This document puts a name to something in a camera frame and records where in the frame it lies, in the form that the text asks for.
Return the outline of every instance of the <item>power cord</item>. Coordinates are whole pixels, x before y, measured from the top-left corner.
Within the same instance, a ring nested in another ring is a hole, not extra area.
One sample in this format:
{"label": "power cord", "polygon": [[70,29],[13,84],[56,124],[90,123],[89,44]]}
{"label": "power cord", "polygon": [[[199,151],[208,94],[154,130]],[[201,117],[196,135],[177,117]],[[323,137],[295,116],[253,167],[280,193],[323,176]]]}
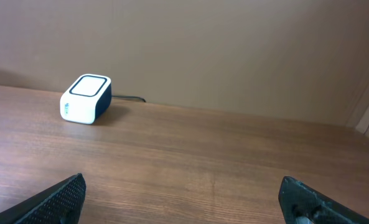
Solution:
{"label": "power cord", "polygon": [[144,98],[141,98],[140,96],[121,96],[121,95],[112,95],[112,97],[115,98],[122,98],[122,99],[136,99],[136,100],[141,100],[145,103],[147,103],[147,101]]}

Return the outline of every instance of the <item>brown tabletop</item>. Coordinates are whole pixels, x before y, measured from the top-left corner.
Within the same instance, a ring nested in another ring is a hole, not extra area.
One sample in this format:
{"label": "brown tabletop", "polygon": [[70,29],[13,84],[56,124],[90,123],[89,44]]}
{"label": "brown tabletop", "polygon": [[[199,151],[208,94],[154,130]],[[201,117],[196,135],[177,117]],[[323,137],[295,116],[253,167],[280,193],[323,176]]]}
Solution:
{"label": "brown tabletop", "polygon": [[85,125],[61,95],[0,86],[0,212],[81,172],[80,223],[284,223],[291,175],[369,218],[369,140],[351,129],[123,100]]}

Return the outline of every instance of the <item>white device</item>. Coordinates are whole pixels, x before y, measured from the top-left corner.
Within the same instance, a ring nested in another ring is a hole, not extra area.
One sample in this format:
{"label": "white device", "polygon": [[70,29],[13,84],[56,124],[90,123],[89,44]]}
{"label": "white device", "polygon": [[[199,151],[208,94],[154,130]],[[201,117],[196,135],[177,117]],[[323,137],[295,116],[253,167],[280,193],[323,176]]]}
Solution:
{"label": "white device", "polygon": [[60,114],[67,121],[92,124],[111,104],[111,79],[81,75],[61,96]]}

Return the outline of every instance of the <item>wooden table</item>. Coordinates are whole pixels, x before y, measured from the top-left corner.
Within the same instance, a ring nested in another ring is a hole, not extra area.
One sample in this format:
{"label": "wooden table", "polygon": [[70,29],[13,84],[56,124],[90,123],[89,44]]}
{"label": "wooden table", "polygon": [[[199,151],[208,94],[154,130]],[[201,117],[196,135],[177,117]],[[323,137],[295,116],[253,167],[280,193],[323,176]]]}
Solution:
{"label": "wooden table", "polygon": [[80,223],[284,223],[291,175],[369,218],[369,140],[351,129],[123,100],[84,125],[60,97],[0,86],[0,212],[81,172]]}

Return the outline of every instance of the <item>textured black surface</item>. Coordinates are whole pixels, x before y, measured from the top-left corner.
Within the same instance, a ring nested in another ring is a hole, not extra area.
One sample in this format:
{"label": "textured black surface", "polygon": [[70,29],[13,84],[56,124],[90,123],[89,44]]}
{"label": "textured black surface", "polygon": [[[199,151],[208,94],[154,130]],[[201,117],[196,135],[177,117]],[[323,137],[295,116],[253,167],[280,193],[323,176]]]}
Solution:
{"label": "textured black surface", "polygon": [[369,223],[369,219],[344,207],[292,177],[284,177],[278,196],[287,224]]}
{"label": "textured black surface", "polygon": [[78,223],[85,194],[85,179],[74,175],[0,213],[0,224]]}

